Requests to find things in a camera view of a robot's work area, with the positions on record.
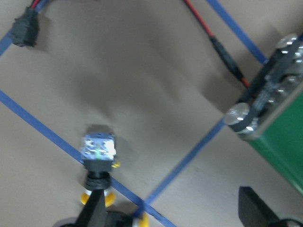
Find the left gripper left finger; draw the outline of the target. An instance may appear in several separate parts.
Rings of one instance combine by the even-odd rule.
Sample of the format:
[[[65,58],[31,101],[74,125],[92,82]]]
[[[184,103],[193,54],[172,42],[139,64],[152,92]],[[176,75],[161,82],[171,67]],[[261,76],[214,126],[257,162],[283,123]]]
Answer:
[[[83,210],[79,214],[76,227],[104,227],[107,212],[105,207],[104,190],[94,190]]]

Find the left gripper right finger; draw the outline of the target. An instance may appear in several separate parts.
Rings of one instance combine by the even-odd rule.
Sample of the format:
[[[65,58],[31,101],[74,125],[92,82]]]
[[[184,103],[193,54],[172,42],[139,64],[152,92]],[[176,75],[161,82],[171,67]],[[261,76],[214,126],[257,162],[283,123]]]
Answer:
[[[279,221],[272,209],[248,186],[239,187],[238,216],[244,227],[269,227]]]

